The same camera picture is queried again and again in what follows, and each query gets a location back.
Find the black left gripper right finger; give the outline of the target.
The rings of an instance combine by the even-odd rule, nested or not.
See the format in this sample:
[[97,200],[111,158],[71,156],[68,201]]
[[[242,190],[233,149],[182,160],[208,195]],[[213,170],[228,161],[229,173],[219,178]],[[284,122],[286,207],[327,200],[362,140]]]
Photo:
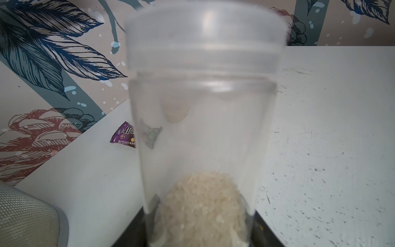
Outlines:
[[252,247],[285,247],[258,212],[255,212],[251,235]]

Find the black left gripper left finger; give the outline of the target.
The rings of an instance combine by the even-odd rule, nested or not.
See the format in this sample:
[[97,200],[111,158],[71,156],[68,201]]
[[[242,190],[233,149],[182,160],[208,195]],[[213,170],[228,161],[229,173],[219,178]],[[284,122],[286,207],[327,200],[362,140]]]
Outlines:
[[112,247],[147,247],[145,213],[143,208],[139,210]]

